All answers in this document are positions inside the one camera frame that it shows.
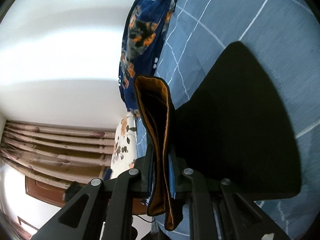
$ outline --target floral pillow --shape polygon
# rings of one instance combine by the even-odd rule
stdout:
[[[137,158],[136,119],[127,113],[116,129],[115,144],[111,159],[112,174],[110,179],[117,178],[122,172],[133,168]]]

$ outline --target bed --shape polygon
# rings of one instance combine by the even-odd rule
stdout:
[[[175,108],[187,102],[218,56],[240,40],[273,81],[300,151],[303,185],[294,198],[257,201],[289,236],[305,233],[320,210],[320,26],[304,0],[178,0],[156,76]],[[137,156],[146,130],[137,120]],[[172,239],[189,239],[188,210]],[[156,218],[161,229],[164,218]]]

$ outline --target curtain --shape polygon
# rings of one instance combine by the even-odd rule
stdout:
[[[115,132],[50,128],[7,122],[1,158],[32,179],[67,189],[73,181],[103,179],[110,168]]]

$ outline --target wooden door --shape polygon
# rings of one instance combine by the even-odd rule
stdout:
[[[26,176],[26,194],[48,204],[63,207],[63,188],[55,187]]]

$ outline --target black fabric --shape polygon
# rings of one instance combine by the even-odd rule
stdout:
[[[11,240],[9,238],[9,236],[7,235],[7,232],[2,227],[0,227],[0,239],[2,239],[2,240]]]
[[[131,226],[131,238],[130,240],[135,240],[138,236],[138,231],[135,227]]]
[[[67,203],[72,199],[83,187],[76,181],[72,182],[71,185],[66,189],[63,201]]]
[[[308,231],[302,236],[295,240],[316,240],[320,238],[320,212],[318,213],[316,219],[311,224]]]
[[[109,180],[110,177],[111,177],[111,174],[112,174],[112,169],[107,169],[106,173],[105,173],[105,175],[103,177],[103,180]]]
[[[177,109],[175,130],[177,156],[208,178],[229,178],[253,200],[300,192],[289,118],[271,80],[241,42],[223,51],[190,101]]]
[[[153,221],[151,230],[141,240],[170,240],[170,238],[160,229],[158,223]]]

